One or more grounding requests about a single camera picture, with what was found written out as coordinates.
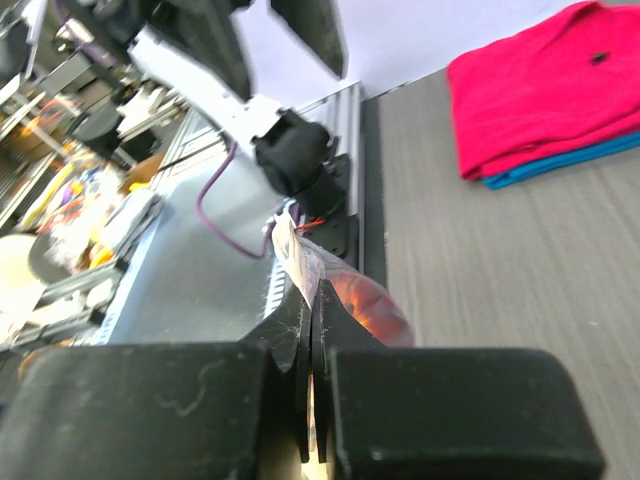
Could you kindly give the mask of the clear zip top bag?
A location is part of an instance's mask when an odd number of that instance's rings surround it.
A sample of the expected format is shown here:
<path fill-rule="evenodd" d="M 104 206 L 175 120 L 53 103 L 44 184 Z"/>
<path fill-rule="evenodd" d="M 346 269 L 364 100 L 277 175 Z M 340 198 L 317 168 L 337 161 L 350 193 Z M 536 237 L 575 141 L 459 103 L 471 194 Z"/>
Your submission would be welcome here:
<path fill-rule="evenodd" d="M 344 309 L 388 347 L 411 347 L 414 336 L 388 290 L 297 232 L 292 217 L 275 217 L 274 253 L 292 285 L 312 305 L 322 280 L 331 283 Z"/>

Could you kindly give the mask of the blue folded cloth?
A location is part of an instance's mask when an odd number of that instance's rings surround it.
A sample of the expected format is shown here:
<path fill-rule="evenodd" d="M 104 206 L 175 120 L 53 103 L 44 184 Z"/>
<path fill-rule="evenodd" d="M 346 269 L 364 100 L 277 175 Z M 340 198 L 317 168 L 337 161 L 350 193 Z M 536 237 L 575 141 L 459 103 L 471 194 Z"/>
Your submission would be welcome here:
<path fill-rule="evenodd" d="M 638 146 L 639 132 L 634 132 L 588 147 L 522 164 L 504 173 L 486 177 L 483 179 L 483 183 L 487 188 L 497 190 L 556 169 L 624 152 Z"/>

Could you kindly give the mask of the red folded cloth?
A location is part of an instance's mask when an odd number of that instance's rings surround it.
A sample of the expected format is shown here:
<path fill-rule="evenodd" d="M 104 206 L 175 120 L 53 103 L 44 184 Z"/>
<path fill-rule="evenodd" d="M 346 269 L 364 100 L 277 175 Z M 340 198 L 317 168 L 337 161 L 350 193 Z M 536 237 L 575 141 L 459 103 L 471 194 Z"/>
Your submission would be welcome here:
<path fill-rule="evenodd" d="M 575 3 L 446 78 L 466 180 L 639 132 L 639 8 Z"/>

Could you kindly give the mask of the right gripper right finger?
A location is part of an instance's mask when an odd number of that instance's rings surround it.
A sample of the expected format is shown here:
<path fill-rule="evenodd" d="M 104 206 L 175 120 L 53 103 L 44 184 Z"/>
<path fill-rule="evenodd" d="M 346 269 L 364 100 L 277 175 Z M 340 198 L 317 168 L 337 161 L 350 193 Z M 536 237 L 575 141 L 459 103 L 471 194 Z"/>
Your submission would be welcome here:
<path fill-rule="evenodd" d="M 574 381 L 532 348 L 390 348 L 322 281 L 312 310 L 319 460 L 333 479 L 599 479 Z"/>

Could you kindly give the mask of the dark red fake fruit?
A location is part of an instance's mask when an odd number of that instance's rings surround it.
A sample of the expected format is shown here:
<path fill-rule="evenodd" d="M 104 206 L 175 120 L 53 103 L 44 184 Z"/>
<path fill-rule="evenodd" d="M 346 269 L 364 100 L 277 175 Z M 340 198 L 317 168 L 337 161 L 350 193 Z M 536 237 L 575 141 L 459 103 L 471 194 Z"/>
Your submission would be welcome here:
<path fill-rule="evenodd" d="M 358 272 L 331 274 L 329 280 L 345 310 L 387 347 L 412 347 L 411 327 L 389 292 Z"/>

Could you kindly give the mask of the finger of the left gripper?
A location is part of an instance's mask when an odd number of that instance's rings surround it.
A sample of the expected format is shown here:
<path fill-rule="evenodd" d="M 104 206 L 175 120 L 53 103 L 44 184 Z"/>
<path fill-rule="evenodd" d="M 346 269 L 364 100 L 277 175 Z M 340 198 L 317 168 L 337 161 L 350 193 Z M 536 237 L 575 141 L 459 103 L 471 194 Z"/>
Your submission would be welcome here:
<path fill-rule="evenodd" d="M 272 0 L 270 7 L 336 77 L 346 76 L 346 51 L 334 1 Z"/>
<path fill-rule="evenodd" d="M 252 84 L 243 50 L 231 21 L 229 1 L 160 1 L 151 27 L 181 52 L 215 73 L 243 100 Z"/>

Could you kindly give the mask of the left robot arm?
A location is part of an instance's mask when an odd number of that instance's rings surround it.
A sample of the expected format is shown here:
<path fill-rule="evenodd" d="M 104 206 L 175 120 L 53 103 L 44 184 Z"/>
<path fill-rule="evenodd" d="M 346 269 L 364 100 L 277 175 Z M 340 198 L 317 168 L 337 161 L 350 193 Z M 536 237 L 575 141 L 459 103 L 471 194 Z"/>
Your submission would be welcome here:
<path fill-rule="evenodd" d="M 84 25 L 140 73 L 174 89 L 257 161 L 272 189 L 324 217 L 346 193 L 327 169 L 337 142 L 317 122 L 257 96 L 233 13 L 247 1 L 95 1 Z"/>

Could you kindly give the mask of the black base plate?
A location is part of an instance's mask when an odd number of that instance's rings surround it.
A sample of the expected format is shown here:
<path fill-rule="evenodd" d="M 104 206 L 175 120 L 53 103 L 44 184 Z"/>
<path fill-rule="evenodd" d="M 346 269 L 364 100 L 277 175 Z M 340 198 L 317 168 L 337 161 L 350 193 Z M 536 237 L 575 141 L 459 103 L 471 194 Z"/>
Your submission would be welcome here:
<path fill-rule="evenodd" d="M 387 285 L 387 257 L 383 212 L 383 182 L 378 154 L 366 153 L 357 164 L 351 156 L 336 156 L 326 166 L 332 180 L 356 195 L 356 211 L 346 206 L 323 223 L 302 231 L 302 236 L 382 286 Z"/>

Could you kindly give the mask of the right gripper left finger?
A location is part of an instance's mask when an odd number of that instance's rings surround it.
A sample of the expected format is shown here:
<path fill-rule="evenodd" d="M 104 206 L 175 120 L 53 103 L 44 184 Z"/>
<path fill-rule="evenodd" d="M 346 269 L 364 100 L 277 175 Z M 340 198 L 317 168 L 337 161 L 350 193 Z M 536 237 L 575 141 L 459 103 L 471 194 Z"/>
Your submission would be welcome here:
<path fill-rule="evenodd" d="M 53 348 L 1 425 L 5 479 L 297 479 L 310 310 L 284 301 L 236 342 Z"/>

